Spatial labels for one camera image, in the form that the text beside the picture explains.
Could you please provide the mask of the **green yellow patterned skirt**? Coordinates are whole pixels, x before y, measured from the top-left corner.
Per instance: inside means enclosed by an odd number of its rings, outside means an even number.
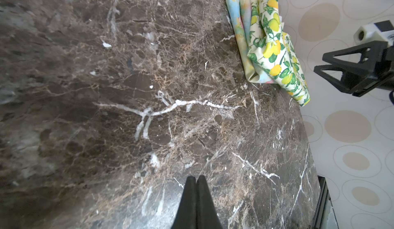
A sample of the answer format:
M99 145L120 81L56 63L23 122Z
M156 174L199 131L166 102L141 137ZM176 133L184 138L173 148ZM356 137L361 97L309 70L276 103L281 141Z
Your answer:
M300 105L310 102L304 73L291 41L283 31L279 0L250 0L248 57Z

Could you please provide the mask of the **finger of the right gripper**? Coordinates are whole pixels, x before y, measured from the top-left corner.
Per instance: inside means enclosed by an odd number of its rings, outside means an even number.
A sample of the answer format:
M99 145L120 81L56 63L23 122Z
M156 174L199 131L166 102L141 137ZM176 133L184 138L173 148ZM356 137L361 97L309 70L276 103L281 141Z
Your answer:
M328 71L341 73L340 78L328 74ZM373 76L361 76L336 65L327 64L315 66L314 72L340 92L351 94L355 97L362 97L370 91L382 87L381 81Z
M387 48L387 42L372 41L350 48L325 53L322 60L327 62L327 64L339 66L351 73L357 73L361 76L380 77L381 62ZM360 55L357 62L340 59L342 56L352 56L355 54Z

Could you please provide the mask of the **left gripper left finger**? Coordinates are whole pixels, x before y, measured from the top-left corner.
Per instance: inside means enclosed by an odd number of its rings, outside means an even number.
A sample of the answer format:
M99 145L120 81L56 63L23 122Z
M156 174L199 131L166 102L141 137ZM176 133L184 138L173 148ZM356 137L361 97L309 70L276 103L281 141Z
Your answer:
M197 181L193 176L186 179L179 208L171 228L197 228Z

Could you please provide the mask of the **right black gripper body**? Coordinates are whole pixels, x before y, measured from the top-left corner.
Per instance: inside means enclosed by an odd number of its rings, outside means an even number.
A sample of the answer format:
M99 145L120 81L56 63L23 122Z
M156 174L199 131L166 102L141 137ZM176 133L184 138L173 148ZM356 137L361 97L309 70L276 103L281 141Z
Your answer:
M381 62L380 84L378 88L394 90L394 46L387 48Z

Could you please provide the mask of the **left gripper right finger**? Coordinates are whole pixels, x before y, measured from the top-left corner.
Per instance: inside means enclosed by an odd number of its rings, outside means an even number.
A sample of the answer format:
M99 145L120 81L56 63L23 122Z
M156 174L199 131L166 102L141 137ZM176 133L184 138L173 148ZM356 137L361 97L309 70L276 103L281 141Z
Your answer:
M203 175L197 180L197 228L222 229L206 177Z

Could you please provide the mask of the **pastel floral skirt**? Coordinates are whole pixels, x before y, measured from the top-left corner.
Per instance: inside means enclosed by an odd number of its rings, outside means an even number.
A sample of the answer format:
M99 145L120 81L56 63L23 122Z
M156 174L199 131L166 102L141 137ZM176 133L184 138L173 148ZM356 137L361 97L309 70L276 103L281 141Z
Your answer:
M270 76L247 56L250 46L250 27L252 24L259 25L256 20L252 21L251 0L226 0L226 5L247 81L251 83L274 83Z

